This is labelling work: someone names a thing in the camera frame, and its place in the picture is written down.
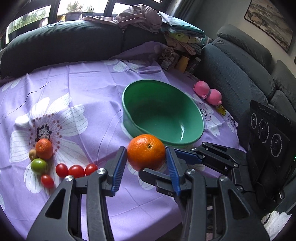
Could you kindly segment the large orange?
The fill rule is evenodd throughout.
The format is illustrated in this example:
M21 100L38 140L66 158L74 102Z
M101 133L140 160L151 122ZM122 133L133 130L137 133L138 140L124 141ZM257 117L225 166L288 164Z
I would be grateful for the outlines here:
M136 171L161 168L166 159L166 148L155 136L142 134L133 138L127 147L127 159Z

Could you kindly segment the cherry tomato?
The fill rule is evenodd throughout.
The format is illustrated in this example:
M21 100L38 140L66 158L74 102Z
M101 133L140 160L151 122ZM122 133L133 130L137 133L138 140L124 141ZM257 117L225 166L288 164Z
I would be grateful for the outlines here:
M69 170L67 168L67 166L65 164L58 164L56 167L55 167L55 171L56 171L56 174L60 177L60 178L65 178L66 176L69 175Z
M81 178L85 176L85 170L80 165L73 165L69 168L68 174L74 178Z
M85 168L85 175L89 176L91 175L93 172L97 171L98 168L94 163L88 164Z
M45 188L51 189L54 187L54 180L50 175L44 174L41 176L41 183Z

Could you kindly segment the green round fruit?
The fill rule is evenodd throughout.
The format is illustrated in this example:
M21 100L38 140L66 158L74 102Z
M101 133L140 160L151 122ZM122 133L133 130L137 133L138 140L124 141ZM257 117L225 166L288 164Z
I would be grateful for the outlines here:
M31 170L37 175L44 175L49 170L49 165L46 161L37 158L31 161Z

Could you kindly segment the green plastic bowl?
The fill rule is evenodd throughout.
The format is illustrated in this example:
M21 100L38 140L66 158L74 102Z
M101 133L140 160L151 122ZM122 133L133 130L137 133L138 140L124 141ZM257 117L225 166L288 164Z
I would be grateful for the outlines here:
M187 94L158 80L138 80L122 93L122 122L137 137L150 134L167 146L194 144L204 132L201 111Z

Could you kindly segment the pink pig toy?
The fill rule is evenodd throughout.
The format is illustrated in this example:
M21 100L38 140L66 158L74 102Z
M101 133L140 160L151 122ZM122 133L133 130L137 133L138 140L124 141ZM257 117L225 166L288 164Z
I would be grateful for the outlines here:
M222 104L222 94L204 81L198 81L193 86L193 90L197 96L201 97L203 100L207 101L210 105L219 106Z

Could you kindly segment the small tan kumquat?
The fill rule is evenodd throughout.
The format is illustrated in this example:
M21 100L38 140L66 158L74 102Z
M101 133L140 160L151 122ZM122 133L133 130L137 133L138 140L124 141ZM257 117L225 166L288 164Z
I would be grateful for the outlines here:
M35 149L31 149L29 151L29 159L31 161L33 161L34 159L37 159L37 158L38 158L38 156L37 156L36 150Z

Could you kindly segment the small orange tangerine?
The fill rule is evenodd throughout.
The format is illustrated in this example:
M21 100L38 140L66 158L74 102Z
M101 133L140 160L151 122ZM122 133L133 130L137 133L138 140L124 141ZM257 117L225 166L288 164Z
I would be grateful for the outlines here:
M52 143L46 138L37 141L35 150L37 156L43 160L49 160L53 156Z

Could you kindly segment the grey sofa right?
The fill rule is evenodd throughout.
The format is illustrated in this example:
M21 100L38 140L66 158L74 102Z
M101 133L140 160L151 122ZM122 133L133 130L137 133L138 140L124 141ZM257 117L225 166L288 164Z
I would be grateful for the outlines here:
M222 94L234 120L243 118L251 100L269 105L295 120L295 74L283 61L247 33L223 25L217 38L202 49L197 77Z

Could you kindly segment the purple floral tablecloth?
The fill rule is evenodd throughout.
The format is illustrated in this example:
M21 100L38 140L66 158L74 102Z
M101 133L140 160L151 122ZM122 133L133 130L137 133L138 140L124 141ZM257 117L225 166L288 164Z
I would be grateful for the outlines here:
M60 183L57 164L103 167L132 138L122 124L121 96L134 81L153 79L177 87L203 115L200 142L240 147L234 118L202 101L193 92L193 80L159 66L162 48L147 42L111 60L45 67L1 83L1 208L22 238L52 193L30 167L35 138L52 142L49 175L55 184Z

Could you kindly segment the pile of clothes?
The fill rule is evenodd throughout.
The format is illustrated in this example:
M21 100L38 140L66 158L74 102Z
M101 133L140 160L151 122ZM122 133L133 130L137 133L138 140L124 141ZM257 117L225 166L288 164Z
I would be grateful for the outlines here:
M100 27L99 50L108 59L146 42L167 44L169 50L190 56L201 54L205 33L188 22L150 6L129 6L116 16L85 16Z

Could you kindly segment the framed landscape painting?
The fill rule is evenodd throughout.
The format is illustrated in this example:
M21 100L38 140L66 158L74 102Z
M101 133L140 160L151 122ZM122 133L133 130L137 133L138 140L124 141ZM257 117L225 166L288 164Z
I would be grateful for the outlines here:
M252 0L244 19L269 35L284 51L289 51L293 30L271 1Z

